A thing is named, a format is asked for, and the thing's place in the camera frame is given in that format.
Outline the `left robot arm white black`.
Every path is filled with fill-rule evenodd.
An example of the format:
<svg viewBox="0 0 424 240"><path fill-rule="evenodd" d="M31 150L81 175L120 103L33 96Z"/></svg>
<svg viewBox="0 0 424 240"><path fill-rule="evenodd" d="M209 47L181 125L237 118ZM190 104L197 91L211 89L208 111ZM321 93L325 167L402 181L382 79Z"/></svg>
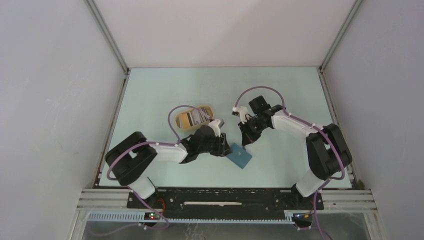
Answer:
<svg viewBox="0 0 424 240"><path fill-rule="evenodd" d="M139 196L138 201L145 208L153 208L158 202L157 189L144 175L152 163L187 164L201 154L225 157L231 152L226 134L208 125L201 126L178 143L149 141L140 131L136 131L106 154L106 178L129 188Z"/></svg>

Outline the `blue leather card holder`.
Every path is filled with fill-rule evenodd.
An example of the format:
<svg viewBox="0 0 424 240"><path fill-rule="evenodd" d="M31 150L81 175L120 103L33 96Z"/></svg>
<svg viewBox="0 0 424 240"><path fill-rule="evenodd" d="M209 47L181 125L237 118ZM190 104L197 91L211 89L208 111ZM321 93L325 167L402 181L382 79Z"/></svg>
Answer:
<svg viewBox="0 0 424 240"><path fill-rule="evenodd" d="M232 143L230 145L230 153L226 155L226 158L228 158L240 169L244 169L251 161L252 157L253 156L249 152L247 152L245 148L236 143Z"/></svg>

